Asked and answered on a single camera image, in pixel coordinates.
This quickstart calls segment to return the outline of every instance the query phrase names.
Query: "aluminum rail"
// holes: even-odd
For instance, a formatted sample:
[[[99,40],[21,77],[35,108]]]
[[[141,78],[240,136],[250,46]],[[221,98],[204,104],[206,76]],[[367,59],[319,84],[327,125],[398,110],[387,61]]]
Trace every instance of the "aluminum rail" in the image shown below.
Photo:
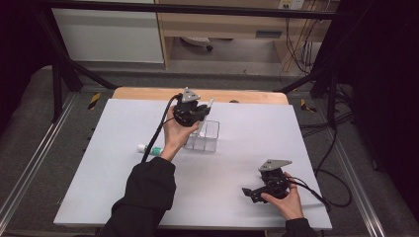
[[[77,98],[76,93],[71,94],[67,98],[63,106],[63,113],[58,118],[58,120],[49,127],[48,132],[43,137],[41,144],[39,145],[37,151],[34,153],[25,171],[22,173],[21,178],[16,183],[13,190],[10,192],[6,201],[3,203],[3,206],[1,206],[0,208],[0,236],[2,236],[3,232],[6,230],[6,227],[9,224],[9,221],[11,220],[13,214],[15,213],[16,208],[18,207],[19,203],[24,197],[26,191],[28,190],[50,146],[52,145],[53,141],[55,140],[56,136],[61,130],[62,125],[67,119],[67,116],[69,115],[76,98]]]

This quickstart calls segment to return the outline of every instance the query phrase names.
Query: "transparent box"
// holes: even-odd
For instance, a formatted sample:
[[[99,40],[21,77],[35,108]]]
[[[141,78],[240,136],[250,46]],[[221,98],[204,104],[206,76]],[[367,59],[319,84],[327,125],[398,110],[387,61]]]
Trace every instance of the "transparent box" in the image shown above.
[[[201,130],[192,133],[189,136],[184,148],[191,150],[200,150],[215,152],[218,141],[219,122],[206,120]]]

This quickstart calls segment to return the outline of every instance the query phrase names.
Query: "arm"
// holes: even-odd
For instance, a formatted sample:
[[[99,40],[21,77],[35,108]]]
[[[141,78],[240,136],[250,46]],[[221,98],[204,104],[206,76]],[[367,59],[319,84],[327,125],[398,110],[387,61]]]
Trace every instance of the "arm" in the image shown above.
[[[287,177],[291,178],[290,174],[285,173]],[[287,220],[287,233],[284,237],[314,237],[316,232],[310,227],[308,220],[304,218],[302,213],[301,200],[299,198],[298,190],[295,184],[290,184],[290,193],[283,199],[277,199],[268,194],[261,194],[261,197],[273,204],[280,211],[281,215]]]
[[[175,166],[171,163],[176,153],[198,129],[198,123],[183,127],[176,123],[173,108],[164,124],[165,146],[161,157],[136,165],[126,182],[126,193],[112,207],[112,216],[100,236],[153,236],[166,210],[172,207],[176,190]]]

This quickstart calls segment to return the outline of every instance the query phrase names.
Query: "person's left hand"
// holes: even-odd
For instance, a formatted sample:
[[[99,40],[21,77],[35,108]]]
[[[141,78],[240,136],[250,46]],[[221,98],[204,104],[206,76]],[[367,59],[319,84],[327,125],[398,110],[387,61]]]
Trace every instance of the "person's left hand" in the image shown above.
[[[167,112],[166,123],[163,125],[164,129],[164,148],[160,157],[168,161],[172,161],[176,153],[187,142],[189,135],[198,129],[199,121],[192,126],[182,126],[178,124],[173,117],[173,108],[170,107]]]

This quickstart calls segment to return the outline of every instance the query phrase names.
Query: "small bottle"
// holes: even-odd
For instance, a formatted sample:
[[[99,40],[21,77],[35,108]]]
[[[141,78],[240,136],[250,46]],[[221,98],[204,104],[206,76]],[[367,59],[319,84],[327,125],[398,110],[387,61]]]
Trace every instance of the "small bottle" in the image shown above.
[[[147,149],[147,147],[148,147],[148,145],[138,144],[138,152],[144,153],[145,150]],[[154,146],[150,150],[150,155],[152,155],[152,156],[160,156],[162,150],[163,150],[163,148],[158,147],[158,146]]]

